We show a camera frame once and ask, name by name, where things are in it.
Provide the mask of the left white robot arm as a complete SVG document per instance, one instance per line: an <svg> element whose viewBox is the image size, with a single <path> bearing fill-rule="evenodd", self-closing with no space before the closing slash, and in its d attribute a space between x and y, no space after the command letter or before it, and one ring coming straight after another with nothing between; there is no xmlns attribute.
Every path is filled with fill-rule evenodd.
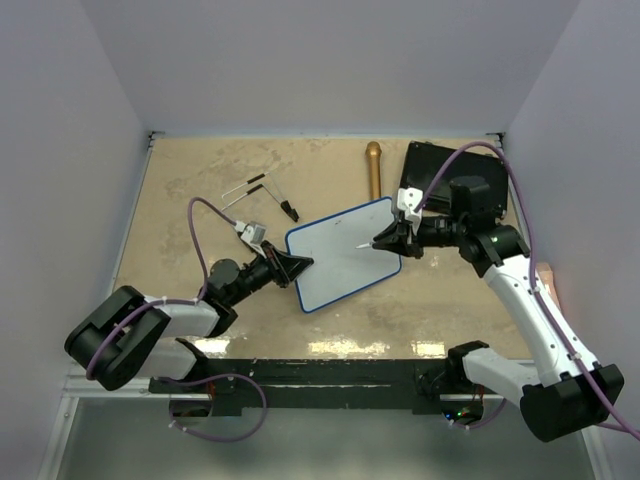
<svg viewBox="0 0 640 480"><path fill-rule="evenodd" d="M238 318L237 304L270 283L288 287L314 264L268 241L261 247L264 253L248 264L216 261L194 299L155 299L132 286L118 288L71 331L65 352L108 391L138 376L170 377L185 392L200 390L207 368L183 339L221 336Z"/></svg>

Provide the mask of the black base frame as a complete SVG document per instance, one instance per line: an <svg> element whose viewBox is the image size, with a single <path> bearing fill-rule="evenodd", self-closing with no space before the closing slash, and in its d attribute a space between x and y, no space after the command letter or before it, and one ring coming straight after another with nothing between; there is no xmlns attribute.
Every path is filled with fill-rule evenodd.
<svg viewBox="0 0 640 480"><path fill-rule="evenodd" d="M212 391L213 413L235 416L244 408L262 406L259 393L241 375L262 388L272 409L409 410L438 415L443 405L462 406L465 396L491 393L486 387L453 383L443 359L210 358L197 361L181 385L152 379L149 390L174 397Z"/></svg>

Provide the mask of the blue framed whiteboard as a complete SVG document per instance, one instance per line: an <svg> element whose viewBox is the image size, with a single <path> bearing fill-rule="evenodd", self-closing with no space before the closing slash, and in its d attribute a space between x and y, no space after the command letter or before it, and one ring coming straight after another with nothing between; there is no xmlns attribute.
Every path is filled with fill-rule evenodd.
<svg viewBox="0 0 640 480"><path fill-rule="evenodd" d="M291 255L314 264L295 281L301 310L310 314L397 275L398 254L355 249L394 220L388 196L293 228L285 235Z"/></svg>

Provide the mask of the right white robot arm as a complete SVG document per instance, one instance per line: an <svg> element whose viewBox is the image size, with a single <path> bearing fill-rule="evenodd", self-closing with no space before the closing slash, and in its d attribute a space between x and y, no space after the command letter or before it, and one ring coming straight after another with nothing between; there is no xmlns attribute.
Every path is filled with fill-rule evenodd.
<svg viewBox="0 0 640 480"><path fill-rule="evenodd" d="M502 210L486 181L454 179L445 215L424 215L421 197L419 189L399 189L395 219L372 248L413 258L421 258L427 247L457 248L502 302L534 361L528 369L482 341L468 342L448 351L441 382L459 393L483 386L502 396L543 442L605 422L624 377L577 338L539 284L525 240L501 223Z"/></svg>

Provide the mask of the gold microphone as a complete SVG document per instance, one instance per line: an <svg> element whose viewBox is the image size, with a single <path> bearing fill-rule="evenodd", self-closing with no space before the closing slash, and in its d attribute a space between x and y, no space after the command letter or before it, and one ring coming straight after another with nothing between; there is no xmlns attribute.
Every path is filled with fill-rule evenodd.
<svg viewBox="0 0 640 480"><path fill-rule="evenodd" d="M365 159L369 168L370 198L372 200L381 197L381 145L371 141L365 148Z"/></svg>

